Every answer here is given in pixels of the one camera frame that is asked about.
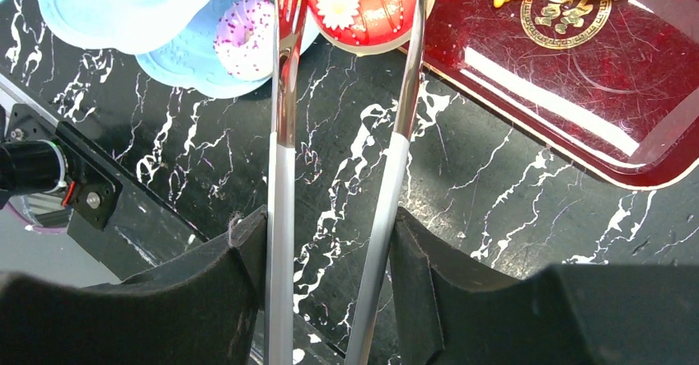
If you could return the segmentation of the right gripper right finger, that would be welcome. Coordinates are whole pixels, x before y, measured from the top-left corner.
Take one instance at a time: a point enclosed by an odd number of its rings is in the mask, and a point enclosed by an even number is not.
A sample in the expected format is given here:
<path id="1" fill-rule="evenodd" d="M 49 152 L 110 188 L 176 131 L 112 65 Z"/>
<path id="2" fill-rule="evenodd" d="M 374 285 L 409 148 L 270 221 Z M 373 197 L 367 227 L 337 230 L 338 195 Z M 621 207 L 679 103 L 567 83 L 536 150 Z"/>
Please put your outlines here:
<path id="1" fill-rule="evenodd" d="M 692 265 L 559 264 L 519 280 L 400 208 L 390 266 L 405 364 L 698 361 Z"/>

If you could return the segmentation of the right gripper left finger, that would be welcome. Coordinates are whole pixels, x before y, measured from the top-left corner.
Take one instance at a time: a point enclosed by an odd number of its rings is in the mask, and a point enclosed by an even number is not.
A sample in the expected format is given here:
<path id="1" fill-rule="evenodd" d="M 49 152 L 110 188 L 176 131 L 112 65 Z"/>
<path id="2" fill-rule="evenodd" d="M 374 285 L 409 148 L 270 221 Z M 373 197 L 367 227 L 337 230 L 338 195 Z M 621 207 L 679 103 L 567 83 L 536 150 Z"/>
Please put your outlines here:
<path id="1" fill-rule="evenodd" d="M 264 306 L 265 207 L 119 284 L 1 276 L 4 364 L 244 364 Z"/>

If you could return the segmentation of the purple glazed donut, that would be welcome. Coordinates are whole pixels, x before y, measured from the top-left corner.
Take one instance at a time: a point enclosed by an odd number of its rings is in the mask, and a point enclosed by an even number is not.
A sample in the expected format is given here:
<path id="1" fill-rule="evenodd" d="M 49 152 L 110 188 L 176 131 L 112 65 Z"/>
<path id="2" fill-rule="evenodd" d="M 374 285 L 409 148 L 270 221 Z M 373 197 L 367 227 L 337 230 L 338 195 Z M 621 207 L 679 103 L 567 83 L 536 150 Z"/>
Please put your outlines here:
<path id="1" fill-rule="evenodd" d="M 219 18 L 213 48 L 228 74 L 242 81 L 272 74 L 275 18 L 270 0 L 236 0 Z"/>

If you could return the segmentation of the red rectangular tray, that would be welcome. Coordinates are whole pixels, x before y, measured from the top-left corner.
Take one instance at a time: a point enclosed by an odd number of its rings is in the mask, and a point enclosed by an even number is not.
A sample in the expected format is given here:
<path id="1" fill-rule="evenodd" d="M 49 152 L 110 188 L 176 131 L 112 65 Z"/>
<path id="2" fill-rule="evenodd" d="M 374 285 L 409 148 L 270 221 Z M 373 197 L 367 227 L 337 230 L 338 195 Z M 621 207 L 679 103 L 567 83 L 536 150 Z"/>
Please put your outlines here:
<path id="1" fill-rule="evenodd" d="M 425 66 L 615 185 L 698 168 L 698 0 L 436 0 Z"/>

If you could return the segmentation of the blue three-tier cake stand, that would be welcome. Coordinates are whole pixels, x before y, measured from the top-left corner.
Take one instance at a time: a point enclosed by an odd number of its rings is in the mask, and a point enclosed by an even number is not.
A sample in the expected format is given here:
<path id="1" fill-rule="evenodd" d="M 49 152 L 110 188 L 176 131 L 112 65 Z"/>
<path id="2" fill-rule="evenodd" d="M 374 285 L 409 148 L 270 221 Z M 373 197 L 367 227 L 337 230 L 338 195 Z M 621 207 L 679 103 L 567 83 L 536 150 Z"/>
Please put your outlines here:
<path id="1" fill-rule="evenodd" d="M 40 17 L 64 43 L 135 56 L 153 79 L 213 98 L 245 95 L 271 72 L 232 73 L 214 51 L 224 14 L 243 0 L 37 0 Z"/>

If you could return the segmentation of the red glazed donut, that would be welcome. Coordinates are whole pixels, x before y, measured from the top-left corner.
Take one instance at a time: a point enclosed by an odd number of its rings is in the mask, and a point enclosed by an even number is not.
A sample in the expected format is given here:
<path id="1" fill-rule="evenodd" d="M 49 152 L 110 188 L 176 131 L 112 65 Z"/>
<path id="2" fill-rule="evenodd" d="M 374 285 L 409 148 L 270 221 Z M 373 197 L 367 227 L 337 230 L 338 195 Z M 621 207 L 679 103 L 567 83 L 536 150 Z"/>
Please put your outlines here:
<path id="1" fill-rule="evenodd" d="M 413 39 L 418 0 L 307 0 L 309 16 L 334 46 L 358 56 L 383 54 Z M 426 0 L 429 16 L 434 0 Z"/>

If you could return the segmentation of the silver metal tongs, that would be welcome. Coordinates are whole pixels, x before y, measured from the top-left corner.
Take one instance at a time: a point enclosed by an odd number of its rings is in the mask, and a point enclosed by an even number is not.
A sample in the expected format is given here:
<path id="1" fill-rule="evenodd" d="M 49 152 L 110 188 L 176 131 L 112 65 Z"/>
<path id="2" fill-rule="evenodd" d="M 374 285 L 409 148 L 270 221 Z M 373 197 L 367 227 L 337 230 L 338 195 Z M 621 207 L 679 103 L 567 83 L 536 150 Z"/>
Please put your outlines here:
<path id="1" fill-rule="evenodd" d="M 389 243 L 420 84 L 425 21 L 432 0 L 416 0 L 410 44 L 396 120 L 384 167 L 359 297 L 345 355 L 348 364 L 365 364 L 373 340 Z M 273 91 L 270 133 L 267 265 L 265 284 L 265 363 L 285 364 L 293 352 L 293 250 L 296 88 L 307 0 L 275 0 Z"/>

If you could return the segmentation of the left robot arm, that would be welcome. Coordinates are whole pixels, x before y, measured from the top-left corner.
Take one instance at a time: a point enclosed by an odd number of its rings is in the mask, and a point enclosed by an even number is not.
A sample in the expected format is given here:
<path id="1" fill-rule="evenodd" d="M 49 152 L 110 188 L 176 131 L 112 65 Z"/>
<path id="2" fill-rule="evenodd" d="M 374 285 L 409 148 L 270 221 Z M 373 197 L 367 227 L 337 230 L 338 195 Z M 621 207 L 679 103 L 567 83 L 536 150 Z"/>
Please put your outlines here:
<path id="1" fill-rule="evenodd" d="M 7 196 L 52 192 L 68 172 L 66 158 L 49 140 L 1 144 L 1 193 Z"/>

